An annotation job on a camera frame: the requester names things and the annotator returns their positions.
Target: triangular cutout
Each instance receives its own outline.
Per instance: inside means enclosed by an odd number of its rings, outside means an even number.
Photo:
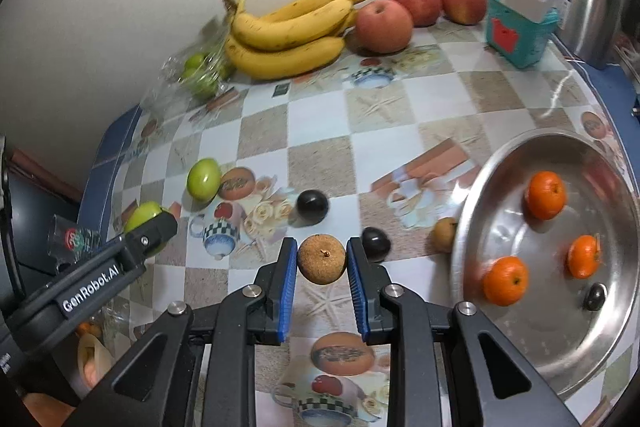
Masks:
[[[529,379],[520,372],[491,335],[480,333],[478,340],[496,398],[502,400],[531,390]]]
[[[156,381],[164,346],[166,335],[156,335],[114,382],[113,390],[134,400],[146,401]]]

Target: plastic bag of green fruit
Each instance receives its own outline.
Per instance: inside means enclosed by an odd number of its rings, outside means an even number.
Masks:
[[[158,82],[140,103],[143,109],[171,118],[228,89],[227,81],[235,71],[224,51],[228,25],[213,19],[203,33],[206,36],[167,59]]]

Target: dark round fruit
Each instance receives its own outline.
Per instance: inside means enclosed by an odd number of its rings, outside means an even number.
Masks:
[[[329,212],[329,200],[320,190],[304,190],[296,201],[298,215],[309,223],[320,223]]]
[[[606,299],[607,287],[601,282],[594,282],[584,298],[584,307],[590,312],[596,312],[604,306]]]
[[[364,247],[364,253],[367,254],[367,259],[372,263],[382,261],[391,250],[391,240],[389,240],[389,236],[380,229],[367,227],[362,230],[360,238],[362,240],[362,246]]]

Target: metal tray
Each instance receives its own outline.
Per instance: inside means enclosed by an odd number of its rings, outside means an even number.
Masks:
[[[557,172],[568,201],[554,219],[523,213],[523,194],[540,170]],[[567,274],[564,260],[579,235],[600,234],[603,263],[587,280]],[[480,171],[463,208],[452,254],[454,301],[473,301],[560,396],[586,382],[613,350],[630,315],[639,271],[638,208],[625,181],[581,136],[559,129],[521,134]],[[520,257],[529,289],[510,307],[484,299],[482,274],[493,260]],[[593,282],[607,286],[599,312],[582,307]]]

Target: table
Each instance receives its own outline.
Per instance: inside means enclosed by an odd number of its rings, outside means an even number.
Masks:
[[[433,250],[428,232],[438,217],[459,212],[462,201],[451,196],[452,187],[468,187],[492,152],[536,127],[594,140],[633,189],[606,111],[558,48],[550,42],[539,63],[519,71],[484,40],[482,24],[440,20],[416,28],[410,47],[391,57],[345,52],[327,68],[278,82],[252,84],[236,74],[237,98],[217,110],[177,103],[162,115],[143,113],[114,181],[109,236],[148,200],[179,205],[178,234],[105,309],[108,349],[120,356],[141,326],[175,299],[200,307],[253,282],[258,267],[276,259],[286,235],[300,244],[314,233],[330,233],[345,243],[363,227],[379,227],[393,242],[385,262],[392,281],[451,306],[449,257]],[[236,168],[230,177],[244,182],[231,190],[250,193],[238,200],[240,193],[229,192],[204,208],[196,204],[185,191],[186,177],[208,156],[223,172]],[[289,211],[306,188],[324,191],[331,208],[323,222],[301,228],[289,222]],[[210,255],[201,236],[221,216],[238,229],[238,244],[229,255]],[[566,401],[578,420],[601,397],[615,401],[622,393],[638,366],[637,325],[636,305],[606,367]],[[308,394],[303,389],[318,376],[311,358],[319,363],[335,335],[350,349],[337,355],[338,373],[351,375],[336,379],[343,396],[359,388],[373,400],[363,411],[348,398],[344,414],[351,425],[385,425],[388,348],[368,351],[358,345],[356,331],[346,274],[325,287],[298,274],[289,340],[256,349],[258,425],[306,425],[279,404],[289,402],[292,386]]]

